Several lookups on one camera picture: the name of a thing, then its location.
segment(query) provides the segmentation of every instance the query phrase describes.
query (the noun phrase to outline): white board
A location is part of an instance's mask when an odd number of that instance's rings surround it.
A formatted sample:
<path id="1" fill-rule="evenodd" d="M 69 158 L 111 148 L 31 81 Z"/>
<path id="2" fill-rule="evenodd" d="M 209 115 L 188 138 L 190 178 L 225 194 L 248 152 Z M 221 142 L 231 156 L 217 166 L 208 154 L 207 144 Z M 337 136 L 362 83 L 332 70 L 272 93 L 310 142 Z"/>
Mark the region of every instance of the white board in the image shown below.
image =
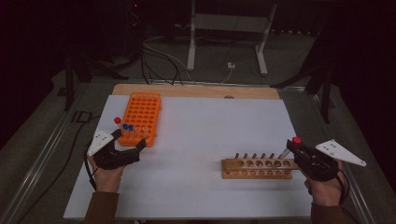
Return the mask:
<path id="1" fill-rule="evenodd" d="M 109 96 L 98 128 L 112 133 L 128 96 Z M 305 177 L 222 179 L 235 153 L 279 155 L 295 132 L 282 100 L 163 97 L 154 146 L 126 167 L 117 218 L 210 219 L 309 217 Z M 65 218 L 85 216 L 92 187 L 84 166 Z"/>

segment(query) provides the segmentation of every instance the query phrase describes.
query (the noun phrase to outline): hand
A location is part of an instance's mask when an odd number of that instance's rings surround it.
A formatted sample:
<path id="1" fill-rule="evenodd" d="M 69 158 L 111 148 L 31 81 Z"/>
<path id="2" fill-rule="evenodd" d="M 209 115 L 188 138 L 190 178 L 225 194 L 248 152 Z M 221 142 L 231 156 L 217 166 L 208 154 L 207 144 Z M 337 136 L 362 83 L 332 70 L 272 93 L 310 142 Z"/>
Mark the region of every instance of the hand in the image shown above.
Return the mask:
<path id="1" fill-rule="evenodd" d="M 88 157 L 88 161 L 91 164 L 92 170 L 95 176 L 96 192 L 112 192 L 117 193 L 119 191 L 121 176 L 125 166 L 119 167 L 114 170 L 104 170 L 98 168 L 93 157 Z"/>
<path id="2" fill-rule="evenodd" d="M 343 163 L 338 162 L 338 168 L 343 170 Z M 311 194 L 313 197 L 313 202 L 316 205 L 321 206 L 337 206 L 340 204 L 341 198 L 341 186 L 336 179 L 332 179 L 326 182 L 320 182 L 317 180 L 313 180 L 309 178 L 308 175 L 305 175 L 305 186 L 311 190 Z M 345 184 L 346 179 L 341 172 L 338 172 L 338 176 L 340 177 L 343 184 Z"/>

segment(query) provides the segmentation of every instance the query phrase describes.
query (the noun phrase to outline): gray floor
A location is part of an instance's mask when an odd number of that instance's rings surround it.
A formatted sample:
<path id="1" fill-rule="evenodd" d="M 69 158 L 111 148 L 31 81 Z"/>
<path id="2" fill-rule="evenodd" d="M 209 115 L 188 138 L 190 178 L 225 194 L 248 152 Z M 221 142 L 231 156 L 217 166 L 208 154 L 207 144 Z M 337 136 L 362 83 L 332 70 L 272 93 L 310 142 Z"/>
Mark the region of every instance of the gray floor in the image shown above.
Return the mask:
<path id="1" fill-rule="evenodd" d="M 264 57 L 267 62 L 269 75 L 262 77 L 254 54 L 254 45 L 260 41 L 259 35 L 250 35 L 244 40 L 227 42 L 227 38 L 216 39 L 220 43 L 204 43 L 198 41 L 195 70 L 187 73 L 183 64 L 187 64 L 189 39 L 178 37 L 168 40 L 153 36 L 146 42 L 148 47 L 172 55 L 184 84 L 208 85 L 254 85 L 268 86 L 276 84 L 297 74 L 309 48 L 315 41 L 307 35 L 270 35 L 265 46 Z M 150 68 L 167 80 L 173 78 L 175 68 L 163 59 L 146 55 Z M 235 63 L 231 72 L 226 63 Z M 122 83 L 144 83 L 140 63 L 120 72 L 129 77 Z M 154 77 L 154 83 L 163 81 Z M 345 208 L 363 223 L 396 223 L 396 198 L 386 178 L 379 169 L 370 148 L 368 148 L 358 125 L 349 114 L 339 91 L 332 87 L 332 108 L 329 110 L 330 124 L 319 120 L 318 112 L 310 110 L 305 113 L 303 108 L 318 106 L 316 96 L 307 96 L 301 92 L 307 78 L 293 83 L 288 91 L 280 93 L 290 112 L 290 118 L 297 134 L 307 139 L 308 143 L 328 140 L 332 136 L 341 145 L 367 161 L 368 166 L 348 166 L 346 169 L 353 175 L 349 176 L 356 185 L 353 186 L 351 196 L 346 200 Z M 76 81 L 76 101 L 69 112 L 64 112 L 63 97 L 57 92 L 64 87 L 64 72 L 53 78 L 54 91 L 42 102 L 36 112 L 20 127 L 14 137 L 0 151 L 0 215 L 9 214 L 7 207 L 14 204 L 16 216 L 24 214 L 27 208 L 50 184 L 64 166 L 69 151 L 73 147 L 71 160 L 54 186 L 35 204 L 21 223 L 78 223 L 74 220 L 63 219 L 64 209 L 73 190 L 74 183 L 82 163 L 83 148 L 91 139 L 98 119 L 85 125 L 78 133 L 80 123 L 71 122 L 76 111 L 92 112 L 100 116 L 106 98 L 111 94 L 114 86 L 120 81 L 96 73 L 91 83 Z M 48 151 L 48 162 L 43 164 L 41 172 L 30 170 L 42 151 Z M 39 178 L 32 183 L 21 196 L 17 190 L 22 186 L 25 176 L 35 175 Z M 365 207 L 363 214 L 356 207 Z M 132 221 L 118 221 L 117 223 L 133 223 Z M 271 219 L 271 220 L 214 220 L 209 223 L 310 223 L 309 219 Z"/>

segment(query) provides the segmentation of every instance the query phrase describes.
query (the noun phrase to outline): wooden board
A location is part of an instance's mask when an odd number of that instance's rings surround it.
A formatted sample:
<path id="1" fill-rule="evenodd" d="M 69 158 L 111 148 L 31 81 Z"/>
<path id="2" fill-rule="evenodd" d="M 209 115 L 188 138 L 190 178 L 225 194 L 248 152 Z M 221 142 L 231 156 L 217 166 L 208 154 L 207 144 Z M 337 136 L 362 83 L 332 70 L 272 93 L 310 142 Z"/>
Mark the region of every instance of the wooden board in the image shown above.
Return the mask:
<path id="1" fill-rule="evenodd" d="M 235 99 L 279 99 L 276 89 L 258 87 L 169 86 L 118 84 L 113 95 L 129 95 L 133 91 L 158 92 L 161 96 L 205 97 Z"/>

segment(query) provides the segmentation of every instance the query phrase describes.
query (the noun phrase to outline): equipment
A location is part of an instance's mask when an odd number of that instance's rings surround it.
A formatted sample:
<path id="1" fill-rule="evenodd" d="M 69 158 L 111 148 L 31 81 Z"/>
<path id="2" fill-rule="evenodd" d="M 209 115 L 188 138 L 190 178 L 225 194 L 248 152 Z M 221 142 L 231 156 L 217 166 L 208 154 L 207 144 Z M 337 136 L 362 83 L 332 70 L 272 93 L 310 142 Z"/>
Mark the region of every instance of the equipment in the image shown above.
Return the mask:
<path id="1" fill-rule="evenodd" d="M 94 189 L 96 189 L 96 184 L 87 162 L 87 155 L 93 156 L 93 160 L 98 168 L 100 167 L 105 170 L 116 169 L 140 161 L 139 153 L 146 147 L 146 139 L 142 138 L 140 142 L 136 144 L 135 148 L 118 151 L 115 149 L 114 141 L 121 136 L 122 133 L 120 129 L 117 129 L 111 135 L 97 130 L 93 140 L 89 143 L 90 146 L 85 150 L 85 168 Z"/>
<path id="2" fill-rule="evenodd" d="M 337 177 L 338 162 L 333 158 L 306 147 L 301 141 L 288 140 L 287 149 L 294 154 L 294 162 L 313 180 L 329 181 Z"/>

